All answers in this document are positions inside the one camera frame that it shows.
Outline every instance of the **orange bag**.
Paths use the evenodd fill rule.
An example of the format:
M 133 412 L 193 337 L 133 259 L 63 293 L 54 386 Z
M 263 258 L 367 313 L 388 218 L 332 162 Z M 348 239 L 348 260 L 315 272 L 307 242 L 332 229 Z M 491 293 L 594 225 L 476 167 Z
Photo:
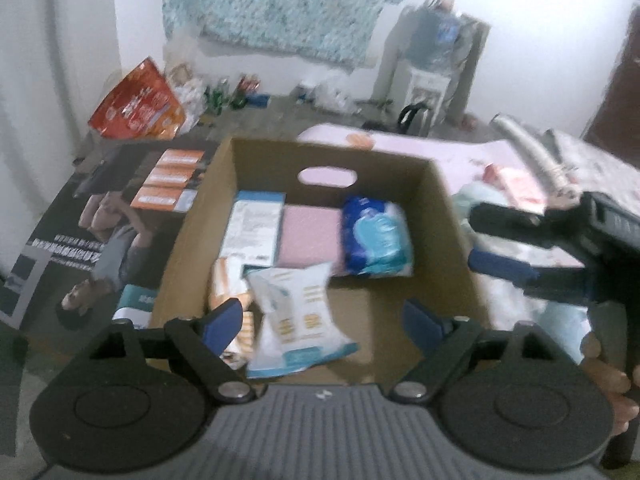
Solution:
M 89 119 L 108 139 L 173 139 L 184 122 L 180 102 L 147 57 L 118 83 Z

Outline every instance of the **black circular disc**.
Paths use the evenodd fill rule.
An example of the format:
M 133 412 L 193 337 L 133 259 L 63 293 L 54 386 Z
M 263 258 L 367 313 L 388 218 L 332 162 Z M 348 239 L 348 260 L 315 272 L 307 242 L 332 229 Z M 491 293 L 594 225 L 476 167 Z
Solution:
M 191 441 L 205 401 L 182 377 L 104 359 L 65 369 L 34 403 L 31 432 L 49 462 L 97 473 L 149 467 Z
M 592 384 L 505 384 L 491 370 L 455 383 L 440 403 L 446 430 L 483 462 L 527 472 L 568 469 L 599 457 L 612 411 Z

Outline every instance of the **red and white package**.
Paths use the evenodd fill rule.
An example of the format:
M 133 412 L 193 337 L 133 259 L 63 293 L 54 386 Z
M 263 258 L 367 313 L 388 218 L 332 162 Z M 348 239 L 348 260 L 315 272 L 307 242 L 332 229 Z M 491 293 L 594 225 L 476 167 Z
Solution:
M 545 212 L 546 196 L 528 171 L 489 164 L 484 168 L 482 181 L 503 191 L 511 205 L 518 209 L 537 214 Z
M 164 77 L 148 57 L 111 90 L 89 119 L 108 139 L 150 136 L 173 139 L 185 114 Z

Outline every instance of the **box handle hole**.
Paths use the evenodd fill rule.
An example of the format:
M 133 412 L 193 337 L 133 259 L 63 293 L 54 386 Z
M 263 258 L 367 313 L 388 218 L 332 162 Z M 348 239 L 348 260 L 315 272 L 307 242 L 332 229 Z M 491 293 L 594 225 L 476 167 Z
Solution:
M 298 180 L 307 186 L 349 187 L 355 184 L 358 174 L 345 168 L 316 166 L 298 173 Z

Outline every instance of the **gray ribbed surface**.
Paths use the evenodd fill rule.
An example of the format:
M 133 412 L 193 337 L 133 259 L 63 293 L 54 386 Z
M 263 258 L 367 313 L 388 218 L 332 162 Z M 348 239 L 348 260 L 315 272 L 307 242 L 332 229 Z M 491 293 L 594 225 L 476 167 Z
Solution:
M 539 476 L 497 470 L 458 450 L 429 412 L 374 384 L 272 385 L 219 410 L 206 434 L 162 466 L 119 476 L 54 467 L 44 480 L 603 480 L 594 468 Z

